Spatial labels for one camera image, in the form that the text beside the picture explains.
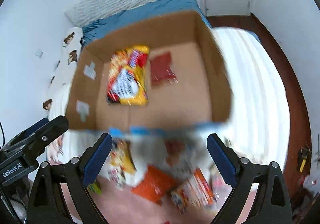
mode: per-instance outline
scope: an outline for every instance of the floor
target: floor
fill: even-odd
[[[299,179],[303,175],[310,173],[311,164],[310,159],[307,160],[303,173],[298,172],[298,152],[301,146],[305,146],[306,143],[311,147],[311,132],[307,107],[295,73],[276,40],[253,14],[250,16],[216,16],[207,18],[212,27],[237,27],[256,33],[278,70],[286,90],[290,111],[290,139],[287,163],[284,168],[284,179],[289,195],[292,198],[299,191]]]

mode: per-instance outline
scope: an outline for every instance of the open cardboard box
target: open cardboard box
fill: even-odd
[[[133,45],[149,46],[149,58],[170,51],[178,83],[151,88],[148,62],[149,104],[108,105],[106,89],[111,56]],[[88,66],[94,69],[93,77],[84,73]],[[204,121],[223,122],[228,119],[230,108],[226,68],[211,32],[196,11],[184,11],[140,21],[88,44],[73,78],[66,117],[69,129],[74,130],[170,128]]]

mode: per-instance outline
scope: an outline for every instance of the pink rug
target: pink rug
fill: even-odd
[[[131,193],[131,187],[120,191],[105,178],[98,177],[102,195],[91,194],[95,204],[110,224],[210,224],[215,213],[205,209],[189,207],[184,215],[180,215],[170,198],[164,197],[162,206],[154,204]],[[80,219],[66,184],[61,184],[69,211]],[[246,205],[237,221],[242,223],[249,214],[255,192],[250,193]]]

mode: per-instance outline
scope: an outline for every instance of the snack bag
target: snack bag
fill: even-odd
[[[150,60],[151,65],[151,85],[156,87],[165,83],[177,83],[177,78],[171,69],[171,53],[159,55]]]
[[[134,46],[111,57],[107,102],[122,105],[146,105],[145,65],[149,47]]]
[[[231,185],[224,182],[217,166],[214,164],[211,169],[211,180],[210,186],[212,193],[215,197],[215,204],[210,205],[209,209],[215,212],[219,210],[224,205],[225,201],[228,199],[230,192],[232,191]]]
[[[214,203],[213,193],[199,168],[189,180],[171,191],[171,199],[180,214],[185,213],[189,205],[199,208]]]
[[[149,165],[143,181],[132,188],[131,192],[161,205],[161,197],[176,185],[174,178]]]
[[[113,142],[110,156],[110,164],[112,166],[119,166],[121,170],[129,174],[136,173],[136,168],[130,157],[128,142],[120,139],[118,139],[117,142]]]
[[[124,172],[120,167],[114,167],[108,171],[108,180],[114,182],[119,190],[122,190],[126,184]]]
[[[176,179],[185,181],[190,178],[195,170],[191,163],[194,147],[179,140],[166,140],[164,144],[168,155],[160,168]]]
[[[99,195],[102,194],[100,183],[98,182],[98,180],[95,180],[93,184],[89,184],[87,187],[87,190]]]

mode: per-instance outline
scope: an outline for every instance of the white wall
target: white wall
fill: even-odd
[[[320,177],[313,162],[320,133],[320,11],[313,0],[252,0],[251,12],[279,43],[298,78],[311,126],[311,173]]]
[[[5,0],[1,5],[0,120],[6,142],[46,116],[42,103],[72,26],[64,11],[78,1]],[[44,52],[40,59],[38,49]]]

